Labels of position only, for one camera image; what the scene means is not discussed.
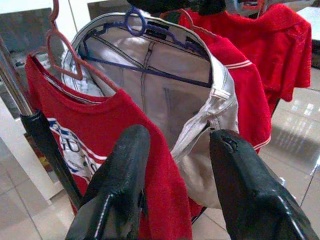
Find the fabric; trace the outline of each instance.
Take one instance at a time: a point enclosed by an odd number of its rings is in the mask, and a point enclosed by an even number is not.
[[[152,30],[139,37],[132,36],[121,27],[96,34],[108,24],[123,22],[124,14],[121,13],[109,13],[92,20],[78,32],[72,46],[83,59],[123,88],[162,130],[169,147],[178,150],[172,155],[189,197],[199,205],[219,208],[209,153],[209,129],[238,132],[234,81],[227,68],[210,53],[197,34],[159,18],[146,17],[146,20],[174,33],[181,44],[193,44],[200,51],[185,49],[174,44],[170,36]],[[129,22],[133,29],[141,28],[138,17],[130,16]],[[104,61],[154,70],[159,74],[147,74]],[[69,52],[63,55],[62,66],[74,70]],[[183,79],[173,79],[167,74]],[[66,75],[62,80],[71,88],[81,84]],[[85,80],[89,81],[97,84],[102,95],[110,94],[96,76]],[[184,127],[190,119],[192,127]],[[192,202],[190,204],[191,209],[201,208],[193,207]]]
[[[250,19],[222,12],[200,16],[188,11],[196,26],[228,38],[259,70],[270,112],[278,99],[291,101],[295,87],[310,86],[311,26],[283,4]],[[181,17],[183,26],[188,26]],[[203,36],[207,44],[213,42]]]
[[[147,216],[142,215],[139,238],[192,239],[184,180],[163,134],[131,98],[123,90],[111,97],[76,92],[30,56],[25,70],[33,106],[47,117],[80,192],[85,193],[93,173],[108,160],[124,129],[143,125],[150,133],[150,152],[145,173]]]
[[[205,33],[195,32],[208,39]],[[234,80],[239,134],[258,151],[271,140],[271,115],[258,69],[227,38],[216,35],[210,42],[212,55],[227,67]]]

